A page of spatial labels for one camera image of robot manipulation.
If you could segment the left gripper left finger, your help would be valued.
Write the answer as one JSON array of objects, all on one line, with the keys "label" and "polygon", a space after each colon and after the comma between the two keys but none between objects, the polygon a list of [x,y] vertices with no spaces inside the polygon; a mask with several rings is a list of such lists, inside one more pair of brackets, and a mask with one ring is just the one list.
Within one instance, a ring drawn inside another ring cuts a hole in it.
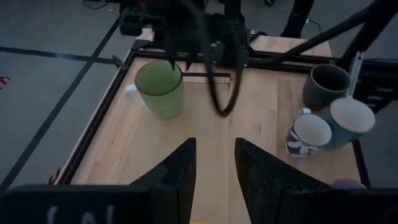
[{"label": "left gripper left finger", "polygon": [[195,138],[186,139],[162,162],[130,183],[133,223],[189,223],[197,175]]}]

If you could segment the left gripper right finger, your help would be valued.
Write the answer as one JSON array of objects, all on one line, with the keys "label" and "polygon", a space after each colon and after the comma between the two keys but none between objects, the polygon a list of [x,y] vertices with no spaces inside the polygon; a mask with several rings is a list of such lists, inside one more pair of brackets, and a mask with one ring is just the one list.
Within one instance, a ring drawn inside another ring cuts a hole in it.
[{"label": "left gripper right finger", "polygon": [[251,223],[331,223],[318,191],[331,187],[244,138],[234,158]]}]

